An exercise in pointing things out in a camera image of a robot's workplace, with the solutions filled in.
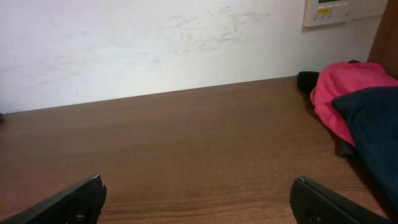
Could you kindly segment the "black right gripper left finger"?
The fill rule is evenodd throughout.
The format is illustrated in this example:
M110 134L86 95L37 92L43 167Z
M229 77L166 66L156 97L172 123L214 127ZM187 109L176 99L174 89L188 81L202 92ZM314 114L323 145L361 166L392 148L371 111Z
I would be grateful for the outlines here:
M100 175L77 182L1 224L97 224L107 188Z

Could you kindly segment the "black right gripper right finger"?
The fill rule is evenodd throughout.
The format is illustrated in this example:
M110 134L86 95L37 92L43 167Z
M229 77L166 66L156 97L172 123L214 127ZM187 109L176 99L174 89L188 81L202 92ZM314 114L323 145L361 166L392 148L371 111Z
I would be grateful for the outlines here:
M305 176L290 189L290 207L298 224L391 224L391 221Z

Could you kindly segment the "navy blue shorts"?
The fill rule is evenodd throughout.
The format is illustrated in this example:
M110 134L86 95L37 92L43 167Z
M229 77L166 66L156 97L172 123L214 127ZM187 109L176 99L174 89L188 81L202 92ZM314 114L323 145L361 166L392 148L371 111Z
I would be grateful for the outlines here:
M397 87L365 88L331 103L345 120L360 159L397 211Z

